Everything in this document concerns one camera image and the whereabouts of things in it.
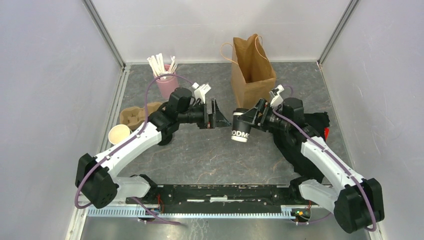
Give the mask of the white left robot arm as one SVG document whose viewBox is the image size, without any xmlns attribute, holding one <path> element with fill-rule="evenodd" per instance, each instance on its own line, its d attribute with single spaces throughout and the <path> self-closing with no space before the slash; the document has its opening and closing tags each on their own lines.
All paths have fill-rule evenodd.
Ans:
<svg viewBox="0 0 424 240">
<path fill-rule="evenodd" d="M 93 205 L 97 209 L 106 207 L 116 198 L 136 197 L 145 204 L 153 203 L 157 198 L 154 183 L 143 175 L 119 177 L 121 170 L 149 148 L 169 144 L 181 124 L 196 124 L 199 129 L 231 126 L 215 99 L 211 100 L 211 113 L 208 113 L 205 94 L 210 86 L 193 85 L 193 88 L 194 91 L 176 88 L 168 101 L 124 140 L 95 156 L 86 153 L 79 158 L 74 198 L 77 208 L 82 208 L 79 205 L 80 195 L 87 198 L 89 203 L 86 207 Z"/>
</svg>

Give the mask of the black plastic cup lid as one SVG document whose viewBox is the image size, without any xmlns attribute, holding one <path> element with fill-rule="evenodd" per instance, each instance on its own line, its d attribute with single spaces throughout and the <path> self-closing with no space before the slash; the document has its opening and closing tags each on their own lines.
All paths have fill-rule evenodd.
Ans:
<svg viewBox="0 0 424 240">
<path fill-rule="evenodd" d="M 232 115 L 233 115 L 233 116 L 240 116 L 240 115 L 242 115 L 242 114 L 245 114 L 248 110 L 249 110 L 249 109 L 246 109 L 246 108 L 236 108 L 236 109 L 233 111 Z"/>
</svg>

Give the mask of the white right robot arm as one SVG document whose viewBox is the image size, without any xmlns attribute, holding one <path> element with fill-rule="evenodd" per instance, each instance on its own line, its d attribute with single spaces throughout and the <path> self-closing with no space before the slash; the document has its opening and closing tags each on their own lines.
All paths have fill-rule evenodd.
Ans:
<svg viewBox="0 0 424 240">
<path fill-rule="evenodd" d="M 347 233 L 374 232 L 385 218 L 382 186 L 355 172 L 331 150 L 326 142 L 329 125 L 326 112 L 305 113 L 298 98 L 277 104 L 262 98 L 251 109 L 234 110 L 231 138 L 245 143 L 252 129 L 272 134 L 277 149 L 298 173 L 288 191 L 293 203 L 318 204 Z"/>
</svg>

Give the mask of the black paper coffee cup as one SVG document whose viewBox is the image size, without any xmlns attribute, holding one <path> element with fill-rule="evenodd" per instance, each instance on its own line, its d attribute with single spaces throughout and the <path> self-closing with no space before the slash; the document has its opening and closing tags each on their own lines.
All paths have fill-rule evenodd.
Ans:
<svg viewBox="0 0 424 240">
<path fill-rule="evenodd" d="M 237 116 L 232 117 L 231 140 L 246 143 L 249 139 L 252 126 L 237 121 Z"/>
</svg>

